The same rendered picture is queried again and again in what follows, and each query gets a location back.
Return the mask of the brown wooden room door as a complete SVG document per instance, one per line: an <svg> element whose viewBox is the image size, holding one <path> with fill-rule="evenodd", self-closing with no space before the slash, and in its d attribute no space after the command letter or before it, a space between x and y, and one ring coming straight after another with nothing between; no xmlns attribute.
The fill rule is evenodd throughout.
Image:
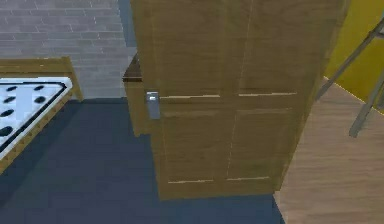
<svg viewBox="0 0 384 224"><path fill-rule="evenodd" d="M161 199L281 188L350 1L130 0Z"/></svg>

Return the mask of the brown wooden side table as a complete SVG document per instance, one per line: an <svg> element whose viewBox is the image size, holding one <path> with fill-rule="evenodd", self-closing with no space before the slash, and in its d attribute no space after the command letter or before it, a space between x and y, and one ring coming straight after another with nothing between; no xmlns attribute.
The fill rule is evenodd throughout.
<svg viewBox="0 0 384 224"><path fill-rule="evenodd" d="M148 133L148 114L138 54L132 58L122 78L128 101L133 133L136 137Z"/></svg>

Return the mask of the wooden bed with spotted sheet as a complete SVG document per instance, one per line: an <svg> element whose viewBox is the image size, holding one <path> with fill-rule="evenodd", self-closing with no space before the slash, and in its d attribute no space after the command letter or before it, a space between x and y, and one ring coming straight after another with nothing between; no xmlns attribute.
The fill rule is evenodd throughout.
<svg viewBox="0 0 384 224"><path fill-rule="evenodd" d="M83 93L71 59L0 59L0 174L71 99Z"/></svg>

